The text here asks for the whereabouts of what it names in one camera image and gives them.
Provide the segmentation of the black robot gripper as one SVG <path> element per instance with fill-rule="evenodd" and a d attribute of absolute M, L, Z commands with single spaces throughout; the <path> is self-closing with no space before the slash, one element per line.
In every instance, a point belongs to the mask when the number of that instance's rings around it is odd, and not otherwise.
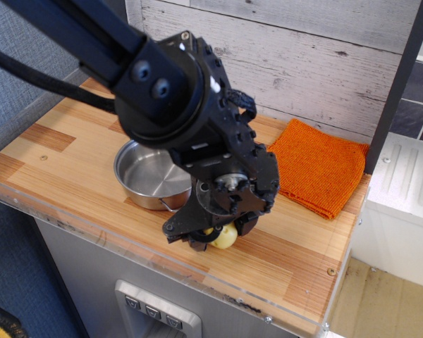
<path fill-rule="evenodd" d="M 238 236 L 245 236 L 271 212 L 280 187 L 278 163 L 255 141 L 249 125 L 257 115 L 254 99 L 231 87 L 212 47 L 189 31 L 164 43 L 179 46 L 198 63 L 205 88 L 196 120 L 200 128 L 169 150 L 173 162 L 190 174 L 192 188 L 163 232 L 170 243 L 182 240 L 205 251 L 224 225 L 234 223 Z"/>

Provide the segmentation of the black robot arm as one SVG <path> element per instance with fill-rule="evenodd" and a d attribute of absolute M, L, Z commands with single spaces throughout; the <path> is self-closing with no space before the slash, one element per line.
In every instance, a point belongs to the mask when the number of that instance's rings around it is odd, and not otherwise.
<path fill-rule="evenodd" d="M 159 42 L 102 1 L 9 1 L 8 6 L 76 57 L 114 99 L 58 83 L 0 53 L 0 67 L 50 92 L 114 112 L 137 143 L 168 151 L 191 176 L 186 205 L 164 223 L 169 242 L 198 251 L 234 225 L 244 236 L 271 211 L 276 157 L 256 142 L 257 108 L 232 89 L 221 59 L 188 31 Z"/>

